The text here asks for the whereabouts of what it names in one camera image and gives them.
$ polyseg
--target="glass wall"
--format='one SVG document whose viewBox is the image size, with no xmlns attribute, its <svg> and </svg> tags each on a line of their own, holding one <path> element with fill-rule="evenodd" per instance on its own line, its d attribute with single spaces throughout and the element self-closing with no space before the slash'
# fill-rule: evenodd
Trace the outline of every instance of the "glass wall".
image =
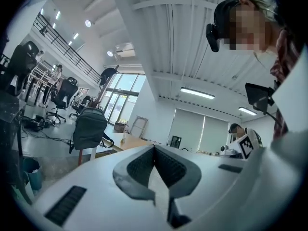
<svg viewBox="0 0 308 231">
<path fill-rule="evenodd" d="M 100 103 L 109 124 L 114 125 L 116 121 L 128 122 L 145 79 L 145 75 L 138 74 L 113 76 Z"/>
</svg>

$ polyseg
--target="black office chair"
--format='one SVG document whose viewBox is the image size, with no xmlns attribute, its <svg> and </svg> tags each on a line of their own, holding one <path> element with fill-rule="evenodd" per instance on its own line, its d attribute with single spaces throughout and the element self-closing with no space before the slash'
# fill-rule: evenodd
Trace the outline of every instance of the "black office chair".
<svg viewBox="0 0 308 231">
<path fill-rule="evenodd" d="M 0 78 L 0 89 L 13 96 L 18 96 L 23 90 L 27 75 L 37 65 L 35 57 L 38 52 L 39 49 L 32 41 L 24 45 L 18 45 L 13 52 L 5 73 Z M 14 87 L 11 86 L 11 82 L 15 76 L 17 76 L 17 81 Z"/>
<path fill-rule="evenodd" d="M 57 109 L 56 112 L 46 112 L 46 117 L 54 116 L 56 119 L 59 120 L 59 124 L 61 124 L 60 118 L 64 119 L 64 122 L 66 122 L 66 119 L 63 116 L 58 115 L 58 109 L 65 110 L 69 106 L 69 101 L 71 97 L 76 93 L 78 90 L 77 80 L 70 77 L 68 79 L 63 80 L 61 88 L 57 95 L 55 97 L 51 97 L 51 101 L 56 105 L 55 108 Z"/>
<path fill-rule="evenodd" d="M 82 100 L 81 104 L 86 104 L 88 100 L 90 101 L 90 96 L 86 96 L 86 97 Z M 82 111 L 85 107 L 82 106 L 82 105 L 77 104 L 77 105 L 72 105 L 72 108 L 73 108 L 74 110 L 76 110 L 76 113 L 71 113 L 71 114 L 69 115 L 69 117 L 71 117 L 71 116 L 77 116 L 77 117 L 78 117 L 79 114 L 81 113 L 81 111 Z"/>
</svg>

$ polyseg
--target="person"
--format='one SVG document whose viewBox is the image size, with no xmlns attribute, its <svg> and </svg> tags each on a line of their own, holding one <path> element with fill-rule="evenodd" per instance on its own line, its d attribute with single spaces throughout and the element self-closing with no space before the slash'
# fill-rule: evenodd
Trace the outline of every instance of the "person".
<svg viewBox="0 0 308 231">
<path fill-rule="evenodd" d="M 225 0 L 215 9 L 213 25 L 215 39 L 224 39 L 230 50 L 251 50 L 255 57 L 257 52 L 266 51 L 277 55 L 270 70 L 277 79 L 275 89 L 292 71 L 303 48 L 303 42 L 284 23 L 279 11 L 279 4 L 271 10 L 263 0 Z M 279 109 L 276 119 L 274 139 L 288 131 Z"/>
<path fill-rule="evenodd" d="M 61 77 L 61 73 L 62 73 L 62 65 L 59 64 L 59 65 L 57 65 L 57 70 L 56 70 L 56 72 L 54 73 L 54 75 L 52 75 L 52 76 L 50 77 L 50 79 L 48 80 L 48 84 L 47 84 L 47 86 L 45 87 L 43 100 L 42 100 L 42 102 L 39 104 L 40 107 L 45 108 L 45 104 L 46 104 L 46 101 L 47 101 L 48 95 L 49 95 L 49 90 L 50 90 L 50 88 L 51 88 L 52 86 L 55 86 L 55 84 L 58 82 L 58 80 L 59 80 L 60 77 Z"/>
<path fill-rule="evenodd" d="M 230 126 L 229 133 L 237 139 L 244 136 L 245 134 L 248 134 L 254 149 L 259 149 L 262 147 L 261 137 L 251 128 L 242 128 L 240 125 L 233 123 Z"/>
<path fill-rule="evenodd" d="M 44 55 L 44 51 L 39 51 L 35 57 L 35 60 L 37 61 L 37 65 L 32 69 L 32 73 L 34 73 L 34 70 L 38 67 L 39 63 L 42 61 L 42 57 Z M 29 79 L 29 75 L 27 75 L 27 77 L 25 78 L 25 81 L 24 81 L 24 86 L 23 86 L 23 92 L 26 91 L 27 89 L 27 84 L 28 84 L 28 79 Z"/>
</svg>

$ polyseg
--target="black metal railing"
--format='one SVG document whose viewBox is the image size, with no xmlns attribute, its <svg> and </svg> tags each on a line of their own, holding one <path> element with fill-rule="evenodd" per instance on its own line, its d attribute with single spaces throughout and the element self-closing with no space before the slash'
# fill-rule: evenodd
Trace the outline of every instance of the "black metal railing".
<svg viewBox="0 0 308 231">
<path fill-rule="evenodd" d="M 71 63 L 79 68 L 83 73 L 99 82 L 101 75 L 97 73 L 72 47 L 64 40 L 61 35 L 52 28 L 49 22 L 41 14 L 36 17 L 33 26 L 43 35 L 57 50 L 59 50 Z"/>
</svg>

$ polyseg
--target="round ceiling light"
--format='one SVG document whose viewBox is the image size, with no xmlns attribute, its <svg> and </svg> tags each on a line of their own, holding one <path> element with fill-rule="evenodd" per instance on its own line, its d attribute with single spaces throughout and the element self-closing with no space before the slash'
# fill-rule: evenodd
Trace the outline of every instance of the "round ceiling light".
<svg viewBox="0 0 308 231">
<path fill-rule="evenodd" d="M 92 23 L 91 23 L 91 21 L 86 20 L 86 21 L 85 21 L 85 24 L 86 24 L 87 27 L 90 27 Z"/>
</svg>

